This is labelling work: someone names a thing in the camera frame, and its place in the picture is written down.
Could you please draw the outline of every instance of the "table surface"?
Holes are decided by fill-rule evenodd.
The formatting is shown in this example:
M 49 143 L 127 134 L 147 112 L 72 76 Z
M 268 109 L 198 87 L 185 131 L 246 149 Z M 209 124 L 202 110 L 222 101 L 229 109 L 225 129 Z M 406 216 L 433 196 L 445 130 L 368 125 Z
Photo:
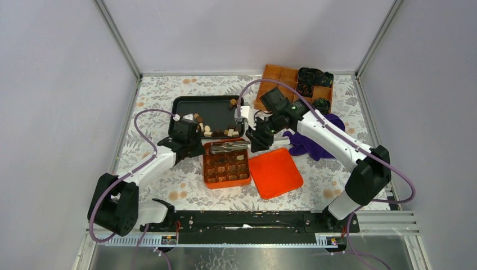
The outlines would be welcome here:
M 179 96 L 238 95 L 248 82 L 258 78 L 260 76 L 144 77 L 130 116 L 130 125 L 118 160 L 118 171 L 129 170 L 152 151 L 134 128 L 133 119 L 138 112 L 145 109 L 170 111 L 172 102 Z M 246 105 L 253 105 L 258 86 L 252 86 L 244 96 Z M 335 75 L 331 112 L 345 123 L 347 134 L 371 145 L 355 91 L 351 75 Z M 139 118 L 138 126 L 157 143 L 167 137 L 169 119 L 167 114 L 150 112 Z M 263 153 L 249 152 L 249 156 Z M 140 192 L 139 199 L 162 199 L 173 204 L 177 210 L 322 210 L 344 189 L 349 173 L 337 160 L 314 161 L 308 155 L 293 159 L 303 177 L 303 185 L 270 200 L 259 196 L 253 181 L 242 187 L 208 189 L 204 184 L 202 156 L 182 160 L 172 169 L 158 175 L 152 184 Z M 377 197 L 385 199 L 385 192 L 381 191 Z M 372 202 L 363 210 L 389 210 L 389 205 Z

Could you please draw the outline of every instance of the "metal frame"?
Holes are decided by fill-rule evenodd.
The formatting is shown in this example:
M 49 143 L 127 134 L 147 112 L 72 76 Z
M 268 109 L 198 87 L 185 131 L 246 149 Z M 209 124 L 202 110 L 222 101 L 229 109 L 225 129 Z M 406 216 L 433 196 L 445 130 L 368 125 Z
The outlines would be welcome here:
M 389 28 L 389 25 L 394 19 L 394 16 L 398 12 L 399 8 L 401 7 L 402 3 L 404 0 L 394 0 L 393 4 L 391 5 L 391 8 L 388 11 L 388 14 L 386 15 L 386 18 L 381 24 L 381 27 L 377 31 L 376 36 L 374 37 L 368 51 L 366 52 L 363 61 L 361 61 L 361 64 L 358 66 L 358 69 L 356 70 L 356 76 L 359 78 L 364 70 L 366 69 L 366 66 L 368 65 L 371 57 L 373 56 L 374 52 L 376 51 L 376 48 L 378 47 L 379 43 L 381 42 L 384 34 Z
M 126 43 L 123 37 L 121 36 L 121 33 L 119 33 L 118 27 L 114 23 L 113 17 L 111 16 L 111 13 L 109 13 L 109 10 L 107 9 L 106 4 L 104 3 L 103 0 L 93 0 L 93 2 L 98 8 L 98 11 L 100 12 L 101 17 L 103 18 L 107 28 L 111 32 L 111 35 L 114 38 L 114 41 L 116 41 L 116 44 L 118 45 L 119 50 L 123 54 L 124 59 L 126 60 L 132 73 L 134 74 L 136 79 L 140 80 L 142 76 L 141 71 L 136 64 L 134 57 L 131 55 L 131 52 L 129 51 L 128 46 L 126 46 Z
M 111 13 L 106 7 L 104 0 L 93 0 L 100 15 L 103 17 L 106 26 L 108 27 L 110 33 L 112 34 L 113 38 L 115 39 L 118 48 L 120 49 L 121 53 L 123 54 L 128 66 L 130 67 L 132 73 L 137 79 L 136 89 L 133 91 L 133 96 L 130 101 L 130 106 L 127 112 L 127 118 L 123 124 L 123 132 L 121 133 L 120 140 L 118 147 L 116 148 L 114 160 L 111 165 L 111 171 L 114 172 L 117 167 L 117 162 L 119 159 L 119 155 L 123 149 L 125 135 L 129 128 L 130 124 L 130 116 L 134 109 L 134 104 L 137 98 L 137 93 L 139 91 L 139 87 L 141 84 L 141 80 L 143 76 L 180 76 L 180 75 L 251 75 L 252 72 L 205 72 L 205 73 L 141 73 L 139 67 L 137 66 L 134 57 L 132 56 L 131 52 L 129 51 L 124 39 L 122 38 L 114 20 L 111 16 Z M 338 71 L 333 72 L 334 74 L 343 74 L 343 75 L 352 75 L 354 86 L 357 91 L 358 99 L 361 104 L 361 108 L 364 114 L 364 120 L 366 122 L 367 128 L 370 132 L 372 143 L 374 145 L 378 145 L 381 142 L 378 130 L 376 129 L 375 121 L 372 115 L 372 112 L 369 108 L 369 103 L 366 98 L 365 91 L 363 90 L 363 85 L 361 82 L 360 76 L 366 69 L 372 55 L 376 51 L 380 41 L 382 40 L 385 32 L 387 31 L 392 19 L 394 19 L 395 14 L 399 10 L 400 6 L 402 5 L 403 0 L 395 0 L 386 15 L 385 20 L 383 21 L 376 37 L 372 41 L 363 61 L 360 63 L 358 69 L 356 71 Z M 261 71 L 255 72 L 257 75 L 261 75 Z M 388 186 L 385 191 L 388 196 L 394 196 L 396 199 L 399 200 L 399 196 L 395 190 L 393 190 L 394 180 L 391 180 L 390 186 Z M 371 236 L 389 236 L 389 235 L 401 235 L 406 242 L 408 247 L 408 252 L 411 257 L 412 265 L 414 269 L 431 269 L 429 260 L 427 258 L 427 254 L 422 245 L 422 239 L 419 234 L 419 229 L 416 224 L 414 215 L 411 211 L 359 211 L 357 213 L 358 220 L 361 227 L 360 235 L 371 235 Z M 99 235 L 102 233 L 108 233 L 105 230 L 97 229 L 96 230 Z M 163 233 L 150 233 L 151 242 L 154 243 L 154 237 L 161 235 Z M 114 245 L 116 246 L 131 246 L 131 242 L 138 240 L 138 237 L 141 235 L 139 230 L 132 231 L 128 236 L 123 237 L 123 241 L 117 241 Z M 320 237 L 326 236 L 337 236 L 331 233 L 320 233 L 316 234 L 317 240 L 319 242 Z M 72 267 L 74 270 L 86 270 L 89 269 L 89 266 L 93 262 L 93 256 L 95 253 L 96 243 L 89 237 L 88 233 L 86 232 L 84 235 L 83 243 L 78 251 L 78 256 L 75 260 L 75 263 Z M 207 245 L 196 245 L 197 247 L 207 247 Z M 257 248 L 270 248 L 269 245 L 245 245 L 246 247 L 257 247 Z M 284 247 L 290 248 L 293 245 L 286 245 Z M 210 245 L 211 248 L 219 248 L 218 245 Z
M 336 75 L 354 75 L 356 71 L 331 71 Z M 143 73 L 143 77 L 158 77 L 158 76 L 262 76 L 263 71 L 216 71 L 216 72 L 149 72 Z
M 414 269 L 430 270 L 429 260 L 422 248 L 421 237 L 417 228 L 414 214 L 411 211 L 358 211 L 356 213 L 361 228 L 360 233 L 351 233 L 351 235 L 360 236 L 396 236 L 399 235 L 405 241 L 408 247 Z M 110 232 L 105 229 L 97 229 L 98 236 L 107 237 Z M 134 229 L 125 237 L 113 237 L 104 244 L 95 243 L 86 233 L 84 235 L 83 245 L 81 246 L 76 263 L 72 270 L 86 270 L 93 262 L 94 249 L 96 245 L 107 245 L 116 247 L 132 247 L 137 244 L 142 232 Z M 158 247 L 161 246 L 158 241 L 162 235 L 174 235 L 170 232 L 150 232 L 145 236 L 141 246 Z M 177 247 L 189 248 L 327 248 L 326 237 L 337 236 L 339 233 L 316 233 L 316 244 L 290 244 L 290 245 L 177 245 Z

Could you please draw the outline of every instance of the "orange lid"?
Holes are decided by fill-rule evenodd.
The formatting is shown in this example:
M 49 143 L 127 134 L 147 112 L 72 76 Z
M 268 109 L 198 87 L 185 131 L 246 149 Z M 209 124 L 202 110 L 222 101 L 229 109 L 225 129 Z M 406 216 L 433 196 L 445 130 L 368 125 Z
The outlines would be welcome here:
M 302 175 L 286 148 L 250 159 L 249 168 L 260 197 L 266 200 L 303 185 Z

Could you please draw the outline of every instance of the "white wall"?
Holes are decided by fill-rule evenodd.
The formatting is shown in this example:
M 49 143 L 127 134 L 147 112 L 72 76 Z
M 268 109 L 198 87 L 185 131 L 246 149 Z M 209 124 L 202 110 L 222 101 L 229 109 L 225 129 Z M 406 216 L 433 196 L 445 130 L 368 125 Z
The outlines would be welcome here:
M 475 269 L 477 2 L 405 1 L 362 77 L 434 270 Z M 401 197 L 408 188 L 400 186 Z
M 93 1 L 0 3 L 0 269 L 70 269 L 135 79 Z
M 355 70 L 393 0 L 106 0 L 143 72 Z

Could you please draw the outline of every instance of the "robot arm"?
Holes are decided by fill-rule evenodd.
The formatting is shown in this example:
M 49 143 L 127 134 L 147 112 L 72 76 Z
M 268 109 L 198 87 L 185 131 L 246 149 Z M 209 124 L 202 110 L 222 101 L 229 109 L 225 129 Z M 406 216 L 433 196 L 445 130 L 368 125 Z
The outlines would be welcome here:
M 358 207 L 367 205 L 389 183 L 390 170 L 388 168 L 357 151 L 354 146 L 334 135 L 317 121 L 300 100 L 291 103 L 278 88 L 264 94 L 260 99 L 273 115 L 265 119 L 255 118 L 250 120 L 248 116 L 253 115 L 248 112 L 250 109 L 244 108 L 242 111 L 242 107 L 240 108 L 243 112 L 242 115 L 249 122 L 246 136 L 251 141 L 252 152 L 268 149 L 273 143 L 274 134 L 282 129 L 290 128 L 322 146 L 334 155 L 347 171 L 351 172 L 345 190 L 324 210 L 325 213 L 330 215 L 332 222 L 341 221 Z M 329 127 L 334 127 L 318 110 L 316 112 Z M 382 146 L 372 148 L 338 128 L 334 128 L 334 130 L 366 152 L 389 163 L 389 152 L 386 148 Z
M 144 158 L 133 168 L 136 172 L 127 171 L 119 175 L 103 174 L 96 185 L 93 199 L 89 206 L 88 220 L 100 196 L 119 178 L 125 177 L 107 194 L 101 202 L 94 223 L 116 233 L 127 235 L 136 224 L 162 223 L 166 215 L 174 211 L 174 207 L 160 200 L 139 202 L 139 192 L 147 187 L 162 172 L 172 168 L 185 158 L 204 154 L 201 135 L 196 121 L 185 116 L 177 123 L 176 129 L 157 145 L 157 152 Z M 154 156 L 149 163 L 142 165 Z

